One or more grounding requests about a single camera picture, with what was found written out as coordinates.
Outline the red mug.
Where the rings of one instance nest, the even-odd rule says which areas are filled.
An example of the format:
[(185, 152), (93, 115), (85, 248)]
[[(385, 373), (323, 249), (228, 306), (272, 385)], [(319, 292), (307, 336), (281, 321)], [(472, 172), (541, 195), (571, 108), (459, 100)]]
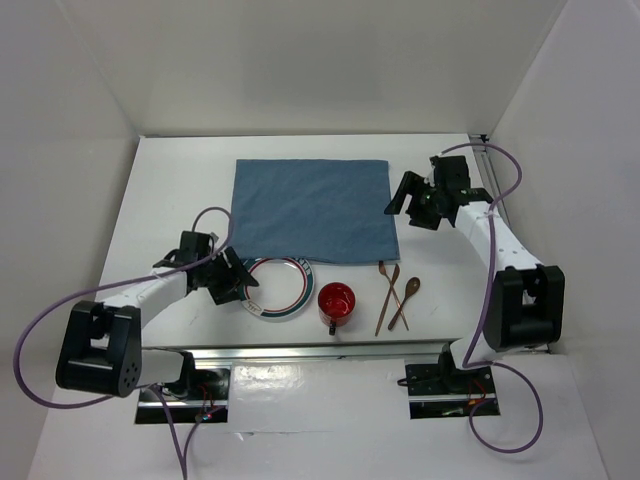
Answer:
[(328, 328), (329, 335), (335, 336), (337, 330), (351, 320), (356, 307), (356, 296), (344, 283), (328, 283), (318, 293), (317, 306), (320, 319)]

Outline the white plate green red rim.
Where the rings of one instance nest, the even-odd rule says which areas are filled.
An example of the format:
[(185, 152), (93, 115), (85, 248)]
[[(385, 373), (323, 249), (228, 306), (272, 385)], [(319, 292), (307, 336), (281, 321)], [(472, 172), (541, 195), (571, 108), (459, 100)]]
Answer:
[(282, 323), (298, 314), (311, 299), (315, 277), (302, 258), (260, 258), (244, 262), (258, 286), (238, 290), (242, 306), (259, 320)]

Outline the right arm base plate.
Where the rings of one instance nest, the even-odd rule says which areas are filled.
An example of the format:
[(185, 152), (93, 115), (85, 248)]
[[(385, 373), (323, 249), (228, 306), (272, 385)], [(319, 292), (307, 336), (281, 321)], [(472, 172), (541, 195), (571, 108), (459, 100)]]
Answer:
[(408, 395), (412, 420), (499, 416), (500, 407), (489, 368), (445, 375), (436, 364), (406, 364), (405, 376), (396, 381)]

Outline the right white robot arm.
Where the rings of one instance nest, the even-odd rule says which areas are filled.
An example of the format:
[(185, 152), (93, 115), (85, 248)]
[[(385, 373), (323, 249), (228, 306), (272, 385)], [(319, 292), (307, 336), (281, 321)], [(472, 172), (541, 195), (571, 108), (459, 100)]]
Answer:
[(465, 157), (434, 156), (430, 162), (429, 177), (404, 173), (385, 212), (406, 212), (410, 225), (428, 230), (437, 230), (447, 220), (487, 267), (478, 326), (445, 345), (438, 358), (438, 384), (448, 392), (460, 392), (504, 353), (560, 339), (565, 275), (531, 254), (502, 219), (490, 194), (472, 187)]

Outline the blue cloth placemat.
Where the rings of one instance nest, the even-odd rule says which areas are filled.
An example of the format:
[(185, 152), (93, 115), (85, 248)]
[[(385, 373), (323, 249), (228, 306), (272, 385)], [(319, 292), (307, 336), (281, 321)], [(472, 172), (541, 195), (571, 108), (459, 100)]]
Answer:
[(389, 163), (239, 159), (232, 246), (243, 259), (298, 257), (336, 265), (397, 261)]

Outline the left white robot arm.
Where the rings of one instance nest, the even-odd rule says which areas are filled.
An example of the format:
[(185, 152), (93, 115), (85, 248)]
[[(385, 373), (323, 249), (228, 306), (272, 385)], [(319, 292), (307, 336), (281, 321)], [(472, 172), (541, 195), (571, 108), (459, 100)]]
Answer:
[(149, 277), (101, 302), (82, 300), (71, 309), (56, 366), (59, 387), (112, 397), (158, 385), (176, 399), (196, 390), (191, 353), (145, 348), (142, 330), (171, 305), (205, 289), (217, 305), (257, 287), (235, 250), (214, 251), (211, 235), (184, 231), (179, 247), (153, 265)]

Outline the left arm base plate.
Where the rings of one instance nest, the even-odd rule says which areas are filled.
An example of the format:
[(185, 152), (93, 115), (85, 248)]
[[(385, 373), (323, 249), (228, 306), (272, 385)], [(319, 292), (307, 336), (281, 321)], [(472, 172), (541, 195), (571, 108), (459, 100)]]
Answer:
[[(230, 365), (197, 367), (188, 389), (159, 386), (157, 392), (166, 403), (176, 424), (222, 424), (228, 422)], [(161, 398), (150, 389), (140, 391), (134, 423), (166, 424)]]

